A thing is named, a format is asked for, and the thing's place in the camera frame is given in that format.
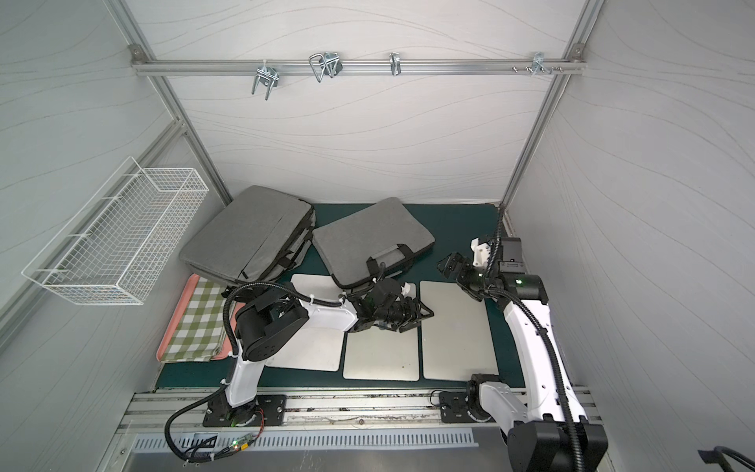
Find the silver laptop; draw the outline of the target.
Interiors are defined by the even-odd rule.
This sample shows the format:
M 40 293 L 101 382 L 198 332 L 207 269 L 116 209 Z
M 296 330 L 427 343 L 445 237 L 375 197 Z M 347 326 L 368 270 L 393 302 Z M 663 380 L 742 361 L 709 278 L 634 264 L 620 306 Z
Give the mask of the silver laptop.
M 322 300 L 336 300 L 341 289 L 325 275 L 291 277 L 294 288 Z M 336 328 L 307 328 L 303 326 L 277 354 L 265 363 L 271 368 L 336 372 L 340 366 L 345 332 Z
M 360 381 L 416 382 L 420 379 L 419 336 L 376 326 L 347 334 L 343 377 Z
M 454 283 L 422 281 L 421 301 L 434 316 L 422 322 L 423 376 L 466 382 L 499 373 L 486 307 Z

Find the grey laptop sleeve back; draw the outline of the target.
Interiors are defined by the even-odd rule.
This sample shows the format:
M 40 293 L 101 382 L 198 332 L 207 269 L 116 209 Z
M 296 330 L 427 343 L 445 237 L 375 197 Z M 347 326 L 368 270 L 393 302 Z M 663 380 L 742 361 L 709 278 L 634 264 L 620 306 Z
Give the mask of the grey laptop sleeve back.
M 391 275 L 409 267 L 436 238 L 392 197 L 314 230 L 313 244 L 335 284 L 352 289 L 385 268 Z

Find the grey laptop sleeve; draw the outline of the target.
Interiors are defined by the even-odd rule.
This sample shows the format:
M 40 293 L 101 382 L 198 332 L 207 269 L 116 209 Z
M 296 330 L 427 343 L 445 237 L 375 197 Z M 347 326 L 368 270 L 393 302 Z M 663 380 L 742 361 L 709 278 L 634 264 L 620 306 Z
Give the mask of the grey laptop sleeve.
M 312 246 L 317 213 L 297 197 L 252 186 L 180 251 L 193 273 L 225 286 L 275 281 L 296 269 Z
M 391 275 L 409 267 L 436 238 L 392 197 L 314 230 L 313 244 L 335 284 L 352 289 L 385 268 Z

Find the grey laptop sleeve front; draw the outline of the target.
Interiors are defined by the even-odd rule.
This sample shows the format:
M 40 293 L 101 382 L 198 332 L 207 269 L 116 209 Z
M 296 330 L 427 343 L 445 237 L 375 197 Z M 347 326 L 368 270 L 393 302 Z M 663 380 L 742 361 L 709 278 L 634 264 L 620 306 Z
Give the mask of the grey laptop sleeve front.
M 296 269 L 312 246 L 317 213 L 297 197 L 252 186 L 180 251 L 193 273 L 225 286 L 275 281 Z

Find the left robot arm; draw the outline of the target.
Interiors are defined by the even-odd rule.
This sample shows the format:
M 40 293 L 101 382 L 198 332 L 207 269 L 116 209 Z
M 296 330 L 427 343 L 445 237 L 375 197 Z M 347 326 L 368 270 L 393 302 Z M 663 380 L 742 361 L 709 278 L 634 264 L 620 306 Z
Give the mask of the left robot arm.
M 290 282 L 254 281 L 234 287 L 225 295 L 222 312 L 231 357 L 235 359 L 233 369 L 219 389 L 168 417 L 163 428 L 165 442 L 185 464 L 228 458 L 255 444 L 269 416 L 258 399 L 267 360 L 305 328 L 334 328 L 344 334 L 378 328 L 403 334 L 434 315 L 394 278 L 374 277 L 364 288 L 342 291 L 334 300 L 304 294 Z M 259 431 L 245 434 L 217 452 L 201 452 L 214 445 L 212 439 L 180 448 L 173 439 L 172 425 L 201 406 L 206 407 L 210 424 L 244 427 L 257 423 Z

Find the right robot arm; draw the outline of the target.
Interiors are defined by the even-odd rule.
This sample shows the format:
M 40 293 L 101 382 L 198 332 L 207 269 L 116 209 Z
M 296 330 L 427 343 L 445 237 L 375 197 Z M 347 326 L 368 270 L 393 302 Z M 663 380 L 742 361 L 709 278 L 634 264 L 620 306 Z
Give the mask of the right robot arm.
M 514 471 L 595 471 L 608 448 L 603 426 L 591 422 L 566 373 L 552 327 L 544 281 L 527 273 L 518 238 L 475 238 L 471 256 L 453 253 L 438 271 L 474 300 L 503 313 L 520 361 L 526 395 L 494 375 L 475 374 L 467 411 L 495 422 Z

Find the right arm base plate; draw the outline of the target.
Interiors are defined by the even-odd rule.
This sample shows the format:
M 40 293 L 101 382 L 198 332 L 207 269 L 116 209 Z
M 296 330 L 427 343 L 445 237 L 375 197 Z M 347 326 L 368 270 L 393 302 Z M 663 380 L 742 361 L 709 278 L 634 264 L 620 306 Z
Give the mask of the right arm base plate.
M 429 395 L 430 405 L 440 411 L 442 424 L 489 423 L 491 417 L 477 416 L 467 403 L 466 393 L 462 391 L 441 391 L 436 389 Z

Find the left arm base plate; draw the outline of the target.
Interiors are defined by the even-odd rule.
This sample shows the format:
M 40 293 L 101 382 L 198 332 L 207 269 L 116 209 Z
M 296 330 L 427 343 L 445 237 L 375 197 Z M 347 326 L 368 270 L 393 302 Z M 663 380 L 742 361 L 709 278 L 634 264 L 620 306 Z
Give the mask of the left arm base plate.
M 241 406 L 232 407 L 225 395 L 218 395 L 208 403 L 203 426 L 206 428 L 277 427 L 283 423 L 287 397 L 258 395 Z

